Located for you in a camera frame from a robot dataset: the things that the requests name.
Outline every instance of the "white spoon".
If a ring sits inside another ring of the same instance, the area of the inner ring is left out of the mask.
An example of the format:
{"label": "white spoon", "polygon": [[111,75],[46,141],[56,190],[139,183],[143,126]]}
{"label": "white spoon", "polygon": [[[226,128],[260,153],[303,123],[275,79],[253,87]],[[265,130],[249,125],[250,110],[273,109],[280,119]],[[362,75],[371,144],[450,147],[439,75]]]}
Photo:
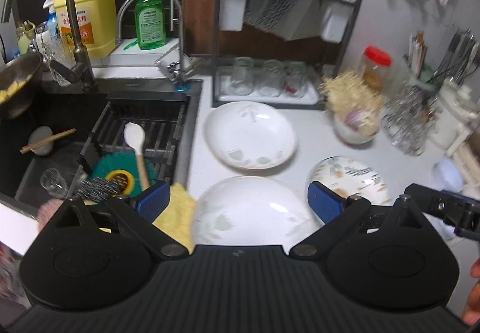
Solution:
{"label": "white spoon", "polygon": [[150,187],[148,175],[145,168],[145,159],[143,158],[143,143],[145,142],[145,132],[140,125],[136,123],[127,123],[123,130],[123,137],[129,147],[135,151],[137,160],[138,176],[140,177],[140,186],[142,191]]}

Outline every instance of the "kitchen counter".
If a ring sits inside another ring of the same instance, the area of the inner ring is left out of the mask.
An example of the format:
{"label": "kitchen counter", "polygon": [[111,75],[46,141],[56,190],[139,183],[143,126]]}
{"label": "kitchen counter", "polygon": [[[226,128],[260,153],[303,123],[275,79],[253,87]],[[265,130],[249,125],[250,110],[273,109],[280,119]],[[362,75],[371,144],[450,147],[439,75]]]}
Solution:
{"label": "kitchen counter", "polygon": [[[94,73],[96,77],[103,78],[161,77],[154,67],[95,68]],[[350,156],[372,166],[386,180],[393,200],[411,183],[435,188],[431,169],[443,152],[429,142],[419,157],[407,156],[393,147],[383,131],[364,146],[349,147],[335,136],[329,113],[317,110],[280,110],[292,124],[299,143],[296,154],[287,163],[266,171],[242,172],[231,168],[213,156],[203,137],[203,124],[212,110],[212,77],[199,75],[195,78],[204,81],[187,182],[187,190],[195,199],[220,180],[246,174],[274,178],[305,197],[311,169],[322,159],[332,156]],[[37,225],[33,218],[0,204],[1,242],[24,254],[36,235]],[[459,237],[447,244],[460,265],[460,279],[449,303],[450,310],[458,314],[475,282],[468,273],[471,264],[478,258],[478,247],[473,241]]]}

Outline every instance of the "metal bolt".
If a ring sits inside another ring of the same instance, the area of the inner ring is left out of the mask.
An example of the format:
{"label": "metal bolt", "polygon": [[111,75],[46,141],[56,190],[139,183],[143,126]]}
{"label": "metal bolt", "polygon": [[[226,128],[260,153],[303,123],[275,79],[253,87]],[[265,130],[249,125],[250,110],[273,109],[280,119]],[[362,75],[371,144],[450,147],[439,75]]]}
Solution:
{"label": "metal bolt", "polygon": [[185,252],[185,248],[179,244],[168,244],[162,246],[160,250],[165,256],[177,257],[181,256]]}
{"label": "metal bolt", "polygon": [[295,253],[297,256],[309,257],[316,254],[317,249],[315,246],[310,244],[300,244],[293,248],[293,253]]}

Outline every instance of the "faucet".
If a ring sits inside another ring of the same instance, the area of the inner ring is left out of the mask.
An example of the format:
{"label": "faucet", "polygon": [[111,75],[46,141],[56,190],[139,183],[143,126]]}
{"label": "faucet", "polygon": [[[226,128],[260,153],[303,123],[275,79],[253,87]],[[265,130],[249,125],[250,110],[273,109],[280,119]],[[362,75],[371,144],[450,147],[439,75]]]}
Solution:
{"label": "faucet", "polygon": [[[75,0],[65,0],[67,3],[68,19],[70,21],[71,35],[74,43],[73,55],[75,57],[76,64],[71,68],[63,66],[61,63],[55,61],[54,69],[59,68],[59,73],[69,82],[77,82],[82,80],[83,90],[85,92],[94,91],[97,89],[97,83],[92,71],[92,65],[90,64],[90,58],[88,57],[87,48],[82,43],[82,37],[80,36],[80,29],[78,28],[77,10],[75,7]],[[3,11],[0,22],[6,23],[9,21],[11,4],[13,0],[5,0],[3,3]]]}
{"label": "faucet", "polygon": [[[123,19],[123,14],[125,13],[127,7],[135,0],[126,0],[120,7],[117,15],[117,32],[116,32],[116,37],[115,37],[115,42],[117,45],[120,45],[122,43],[122,19]],[[179,33],[178,33],[178,48],[179,48],[179,54],[180,54],[180,61],[174,64],[170,64],[168,67],[164,67],[162,63],[157,60],[155,61],[155,65],[166,75],[168,76],[172,81],[177,82],[179,86],[184,86],[186,79],[187,79],[187,73],[191,72],[193,70],[193,66],[191,65],[189,69],[186,71],[184,69],[184,54],[183,54],[183,46],[184,46],[184,33],[183,33],[183,11],[182,11],[182,4],[180,3],[179,0],[172,0],[175,5],[177,6],[178,9],[178,26],[179,26]]]}

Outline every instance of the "black sink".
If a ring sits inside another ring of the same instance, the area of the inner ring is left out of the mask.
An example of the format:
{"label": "black sink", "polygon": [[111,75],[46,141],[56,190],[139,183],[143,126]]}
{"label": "black sink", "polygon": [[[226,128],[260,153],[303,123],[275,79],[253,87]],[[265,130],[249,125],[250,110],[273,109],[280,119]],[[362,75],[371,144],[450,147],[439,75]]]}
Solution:
{"label": "black sink", "polygon": [[[179,93],[166,79],[100,79],[99,92],[84,94],[80,86],[62,88],[45,82],[32,106],[14,120],[0,121],[0,201],[35,216],[51,197],[40,177],[55,168],[66,180],[69,196],[83,171],[90,173],[106,154],[130,151],[123,142],[128,121],[145,130],[145,157],[154,166],[155,179],[186,186],[191,144],[202,89],[192,81]],[[39,126],[53,133],[75,128],[77,132],[54,143],[48,156],[20,148]]]}
{"label": "black sink", "polygon": [[[40,185],[40,176],[46,169],[56,168],[70,185],[80,152],[106,102],[106,94],[39,93],[23,115],[1,121],[0,192],[38,208],[50,198]],[[72,128],[77,132],[54,142],[48,156],[21,154],[20,148],[39,126],[49,126],[54,134]]]}

